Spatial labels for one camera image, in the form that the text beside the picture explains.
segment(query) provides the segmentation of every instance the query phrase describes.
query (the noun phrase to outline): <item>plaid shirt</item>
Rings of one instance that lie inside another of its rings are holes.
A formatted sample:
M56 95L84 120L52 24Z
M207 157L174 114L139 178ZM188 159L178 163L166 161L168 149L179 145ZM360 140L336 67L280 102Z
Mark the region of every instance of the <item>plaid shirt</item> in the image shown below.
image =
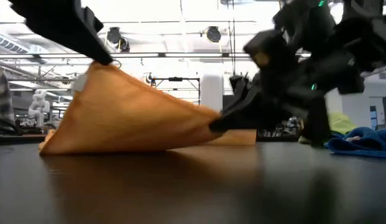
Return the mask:
M12 94L3 69L0 67L0 119L14 124ZM9 127L0 124L1 128Z

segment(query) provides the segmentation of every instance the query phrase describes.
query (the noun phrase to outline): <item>table surface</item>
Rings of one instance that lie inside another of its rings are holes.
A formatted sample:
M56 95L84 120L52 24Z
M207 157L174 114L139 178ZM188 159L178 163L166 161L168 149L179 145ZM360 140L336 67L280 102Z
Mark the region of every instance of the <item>table surface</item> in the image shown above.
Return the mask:
M281 142L45 157L0 146L3 223L386 223L386 160Z

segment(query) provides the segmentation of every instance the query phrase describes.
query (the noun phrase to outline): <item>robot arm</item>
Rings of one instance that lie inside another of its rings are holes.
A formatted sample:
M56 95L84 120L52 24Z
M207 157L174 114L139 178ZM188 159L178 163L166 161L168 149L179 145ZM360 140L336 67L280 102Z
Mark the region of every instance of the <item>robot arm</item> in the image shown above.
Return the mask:
M274 16L274 29L249 41L244 51L260 72L252 82L242 78L234 84L235 100L211 130L268 129L296 116L305 120L304 137L319 144L327 138L324 95L335 88L340 94L362 93L360 74L386 65L386 17L384 1L346 0L336 24L323 2L290 2ZM311 56L300 60L299 49Z

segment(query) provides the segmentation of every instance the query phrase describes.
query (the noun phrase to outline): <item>blue cloth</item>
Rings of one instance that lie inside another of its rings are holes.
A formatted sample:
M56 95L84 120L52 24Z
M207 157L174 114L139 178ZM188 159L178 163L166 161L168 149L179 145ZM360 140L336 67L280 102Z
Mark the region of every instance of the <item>blue cloth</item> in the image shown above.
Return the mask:
M346 141L359 136L359 140ZM371 128L355 128L347 135L332 133L324 145L337 154L386 158L386 128L374 131Z

